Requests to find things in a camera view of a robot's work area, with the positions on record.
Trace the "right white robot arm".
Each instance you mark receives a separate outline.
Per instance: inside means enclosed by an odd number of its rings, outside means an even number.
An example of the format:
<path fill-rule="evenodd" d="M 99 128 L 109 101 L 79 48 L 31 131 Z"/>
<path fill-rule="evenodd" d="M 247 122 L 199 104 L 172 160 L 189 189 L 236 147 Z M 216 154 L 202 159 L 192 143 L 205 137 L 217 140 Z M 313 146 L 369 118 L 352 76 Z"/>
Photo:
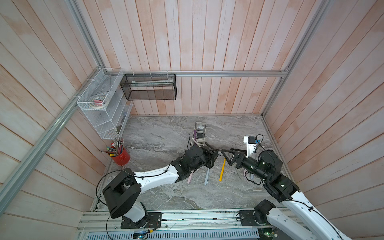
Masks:
<path fill-rule="evenodd" d="M 258 177 L 260 184 L 274 199 L 291 210 L 304 223 L 296 223 L 283 214 L 268 200 L 261 201 L 252 214 L 244 215 L 251 225 L 271 224 L 296 240 L 347 240 L 349 237 L 335 227 L 317 208 L 310 203 L 299 187 L 281 173 L 283 162 L 272 150 L 262 151 L 257 159 L 247 157 L 244 151 L 222 150 L 230 166 L 245 169 Z"/>

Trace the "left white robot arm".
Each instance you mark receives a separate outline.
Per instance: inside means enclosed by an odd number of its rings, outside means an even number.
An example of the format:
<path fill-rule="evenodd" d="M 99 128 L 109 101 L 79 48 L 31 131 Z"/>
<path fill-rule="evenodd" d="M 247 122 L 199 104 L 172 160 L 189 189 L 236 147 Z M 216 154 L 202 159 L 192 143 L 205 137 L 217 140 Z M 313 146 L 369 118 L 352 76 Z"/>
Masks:
<path fill-rule="evenodd" d="M 167 166 L 147 172 L 121 170 L 102 191 L 111 219 L 122 218 L 123 223 L 145 228 L 151 221 L 148 210 L 138 201 L 140 194 L 169 184 L 181 182 L 201 167 L 211 169 L 220 156 L 211 145 L 192 146 Z"/>

